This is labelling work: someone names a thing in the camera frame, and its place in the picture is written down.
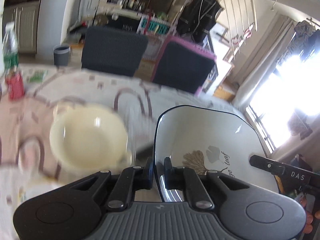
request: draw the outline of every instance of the green bottle label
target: green bottle label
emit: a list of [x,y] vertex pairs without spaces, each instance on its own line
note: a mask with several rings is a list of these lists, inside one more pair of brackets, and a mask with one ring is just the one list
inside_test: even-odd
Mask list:
[[8,70],[19,65],[18,53],[6,54],[3,57],[4,59],[4,69]]

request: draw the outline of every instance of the clothing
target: clothing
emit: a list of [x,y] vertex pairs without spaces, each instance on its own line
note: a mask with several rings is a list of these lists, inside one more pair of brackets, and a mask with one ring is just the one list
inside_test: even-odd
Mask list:
[[320,51],[320,30],[316,30],[306,42],[303,53],[300,56],[302,61],[306,61],[310,56],[317,54]]
[[216,24],[215,17],[221,9],[217,0],[193,0],[186,6],[178,20],[179,35],[191,33],[196,43],[202,43]]
[[316,29],[307,21],[302,21],[295,26],[294,30],[296,32],[294,37],[287,46],[285,53],[276,62],[279,66],[293,55],[300,55],[308,42],[308,38]]

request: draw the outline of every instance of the gray trash can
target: gray trash can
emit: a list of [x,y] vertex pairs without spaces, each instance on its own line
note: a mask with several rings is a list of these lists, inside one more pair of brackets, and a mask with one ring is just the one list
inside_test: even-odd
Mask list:
[[53,49],[54,64],[56,66],[68,66],[70,57],[69,44],[61,44]]

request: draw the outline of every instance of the pink tablecloth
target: pink tablecloth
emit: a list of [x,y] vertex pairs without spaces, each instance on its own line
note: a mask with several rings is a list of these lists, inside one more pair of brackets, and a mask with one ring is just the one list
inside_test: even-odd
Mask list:
[[[98,103],[114,109],[125,123],[128,147],[133,153],[153,142],[158,117],[171,107],[194,105],[239,114],[222,100],[195,98],[191,94],[136,78],[68,68],[57,71],[53,66],[22,65],[24,78],[39,68],[49,70],[49,74],[42,84],[26,84],[24,99],[10,102],[6,92],[0,93],[0,211],[8,216],[19,202],[19,192],[33,176],[45,174],[63,184],[80,178],[68,173],[51,153],[49,131],[52,113],[60,101]],[[30,142],[30,147],[39,152],[39,158],[28,157],[23,163],[24,167],[36,166],[33,172],[18,169],[19,161],[24,158],[21,152],[30,150],[25,149]],[[17,172],[25,179],[17,182],[14,175]],[[5,227],[0,219],[0,238],[12,239],[6,238]]]

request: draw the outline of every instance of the cream mug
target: cream mug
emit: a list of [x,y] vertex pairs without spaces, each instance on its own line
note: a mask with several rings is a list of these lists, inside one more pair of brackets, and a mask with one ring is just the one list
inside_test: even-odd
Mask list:
[[75,173],[122,170],[132,163],[121,118],[100,105],[58,103],[50,130],[52,154]]

